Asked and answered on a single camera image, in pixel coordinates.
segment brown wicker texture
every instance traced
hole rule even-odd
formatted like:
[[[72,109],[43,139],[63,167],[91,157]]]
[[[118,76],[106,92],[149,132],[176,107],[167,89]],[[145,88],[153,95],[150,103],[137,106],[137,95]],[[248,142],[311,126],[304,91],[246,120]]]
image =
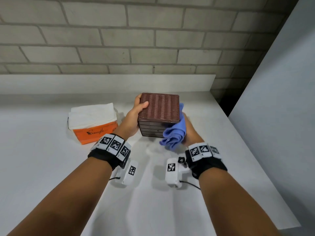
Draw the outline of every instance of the brown wicker texture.
[[[142,93],[140,103],[149,101],[139,113],[139,121],[179,122],[179,96],[175,94]]]

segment blue cloth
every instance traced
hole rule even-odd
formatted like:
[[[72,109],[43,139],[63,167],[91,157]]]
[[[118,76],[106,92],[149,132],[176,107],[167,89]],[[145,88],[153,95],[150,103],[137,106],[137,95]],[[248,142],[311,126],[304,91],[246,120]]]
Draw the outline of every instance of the blue cloth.
[[[184,104],[179,104],[179,119],[180,122],[176,123],[172,127],[169,127],[163,132],[163,140],[160,141],[160,145],[169,146],[169,149],[173,151],[178,144],[180,144],[186,135],[186,123],[183,115]]]

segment white device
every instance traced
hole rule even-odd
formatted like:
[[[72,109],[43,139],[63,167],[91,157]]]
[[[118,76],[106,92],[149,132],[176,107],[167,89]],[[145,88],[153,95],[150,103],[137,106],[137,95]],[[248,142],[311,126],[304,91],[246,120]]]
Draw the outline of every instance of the white device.
[[[185,164],[185,158],[169,158],[166,163],[165,181],[172,188],[181,188],[183,174],[189,173],[191,170]]]
[[[115,179],[115,182],[130,185],[135,179],[135,175],[138,168],[138,162],[135,160],[131,160],[130,158],[127,160],[126,166],[124,169],[118,167],[118,171],[116,173],[116,177],[120,177],[119,179]]]

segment forearm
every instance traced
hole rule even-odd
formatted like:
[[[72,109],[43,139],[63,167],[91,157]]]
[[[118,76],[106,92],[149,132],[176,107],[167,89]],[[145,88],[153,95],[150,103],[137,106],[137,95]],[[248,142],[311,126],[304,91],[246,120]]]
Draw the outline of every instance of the forearm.
[[[211,168],[199,184],[218,236],[280,235],[265,211],[226,171]]]
[[[112,173],[102,160],[86,159],[9,234],[80,235]]]

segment brown box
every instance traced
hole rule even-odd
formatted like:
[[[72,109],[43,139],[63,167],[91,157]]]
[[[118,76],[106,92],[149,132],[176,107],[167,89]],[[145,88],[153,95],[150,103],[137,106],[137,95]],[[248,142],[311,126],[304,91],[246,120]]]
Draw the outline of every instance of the brown box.
[[[162,138],[163,131],[179,122],[179,96],[163,93],[142,93],[140,103],[149,101],[139,113],[138,124],[145,137]]]

